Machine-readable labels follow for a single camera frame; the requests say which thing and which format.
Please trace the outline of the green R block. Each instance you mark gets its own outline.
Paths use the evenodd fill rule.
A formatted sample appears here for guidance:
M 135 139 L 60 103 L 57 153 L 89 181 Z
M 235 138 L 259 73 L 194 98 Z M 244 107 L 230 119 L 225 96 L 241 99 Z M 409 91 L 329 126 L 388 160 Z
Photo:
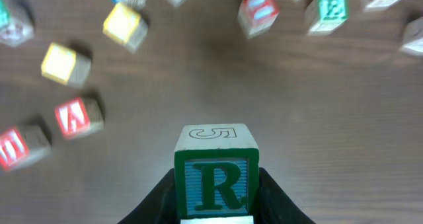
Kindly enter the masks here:
M 178 215 L 252 215 L 258 164 L 258 144 L 245 124 L 184 126 L 174 149 Z

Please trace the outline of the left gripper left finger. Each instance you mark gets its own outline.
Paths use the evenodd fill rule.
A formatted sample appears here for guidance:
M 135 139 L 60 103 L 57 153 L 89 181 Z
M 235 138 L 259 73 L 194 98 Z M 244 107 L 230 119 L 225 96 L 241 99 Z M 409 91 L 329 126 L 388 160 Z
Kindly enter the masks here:
M 170 169 L 141 203 L 118 224 L 177 224 L 174 169 Z

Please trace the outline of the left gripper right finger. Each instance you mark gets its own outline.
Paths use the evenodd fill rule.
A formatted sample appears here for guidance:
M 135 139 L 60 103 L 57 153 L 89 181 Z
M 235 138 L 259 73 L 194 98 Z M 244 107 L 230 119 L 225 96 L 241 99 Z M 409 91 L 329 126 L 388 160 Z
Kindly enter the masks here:
M 258 224 L 315 224 L 264 169 L 259 169 Z

